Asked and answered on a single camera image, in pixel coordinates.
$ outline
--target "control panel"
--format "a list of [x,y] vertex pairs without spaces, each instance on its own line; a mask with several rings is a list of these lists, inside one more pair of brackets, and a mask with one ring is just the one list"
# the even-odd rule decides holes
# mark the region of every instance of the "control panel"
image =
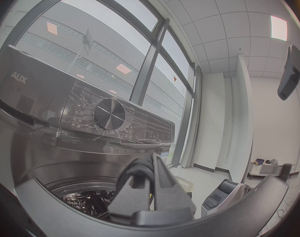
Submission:
[[175,124],[77,80],[66,103],[60,128],[132,143],[174,142]]

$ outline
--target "black cloth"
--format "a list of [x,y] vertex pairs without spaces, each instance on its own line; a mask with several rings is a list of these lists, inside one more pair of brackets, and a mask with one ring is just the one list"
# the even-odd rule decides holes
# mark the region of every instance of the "black cloth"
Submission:
[[154,192],[154,167],[152,154],[147,154],[144,158],[137,158],[124,168],[117,178],[114,197],[120,192],[131,176],[148,178],[150,181],[150,192]]

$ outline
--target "sky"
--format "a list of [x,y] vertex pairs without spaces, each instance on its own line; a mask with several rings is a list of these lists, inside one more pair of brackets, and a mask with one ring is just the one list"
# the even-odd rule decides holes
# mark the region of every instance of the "sky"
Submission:
[[[157,19],[139,0],[116,1],[134,14],[146,27],[148,27],[148,29],[152,30]],[[150,43],[132,25],[108,7],[102,5],[96,0],[62,0],[61,2],[74,6],[102,21],[134,45],[142,54],[147,54]],[[168,31],[165,34],[162,45],[187,78],[189,67],[188,62]],[[186,91],[184,89],[186,89],[186,87],[160,55],[156,61],[156,67],[160,69],[160,71],[173,83],[179,92],[185,96]]]

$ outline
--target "glass window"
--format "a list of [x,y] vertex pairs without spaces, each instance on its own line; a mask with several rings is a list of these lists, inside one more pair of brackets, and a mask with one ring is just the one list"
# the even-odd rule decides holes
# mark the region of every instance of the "glass window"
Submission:
[[157,18],[152,12],[144,6],[139,0],[115,0],[121,4],[128,11],[130,11],[136,18],[138,18],[150,31],[152,31],[157,24]]
[[0,49],[4,44],[7,36],[23,16],[31,10],[41,0],[18,0],[11,11],[7,14],[0,27]]
[[175,61],[176,65],[180,68],[185,78],[188,78],[189,63],[179,45],[168,30],[165,33],[162,46]]
[[186,87],[171,66],[158,55],[142,107],[175,124],[176,143],[185,106]]
[[89,30],[93,45],[70,69],[74,77],[129,100],[150,43],[118,14],[96,0],[62,0],[42,14],[16,47],[67,71]]

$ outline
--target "label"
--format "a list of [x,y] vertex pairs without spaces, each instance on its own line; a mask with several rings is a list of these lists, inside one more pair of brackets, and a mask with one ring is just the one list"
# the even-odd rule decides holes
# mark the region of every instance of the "label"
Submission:
[[160,156],[161,159],[166,163],[166,161],[168,160],[169,152],[162,152]]

